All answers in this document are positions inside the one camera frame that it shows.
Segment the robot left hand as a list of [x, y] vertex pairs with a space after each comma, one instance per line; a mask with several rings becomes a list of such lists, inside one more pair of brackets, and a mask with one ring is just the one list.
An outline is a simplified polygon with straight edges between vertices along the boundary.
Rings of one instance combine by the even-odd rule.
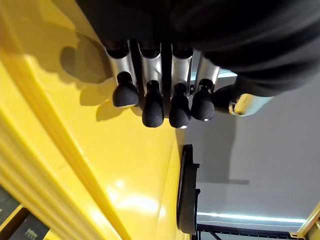
[[320, 77], [317, 0], [79, 0], [112, 62], [138, 45], [142, 69], [169, 58], [169, 122], [249, 116]]

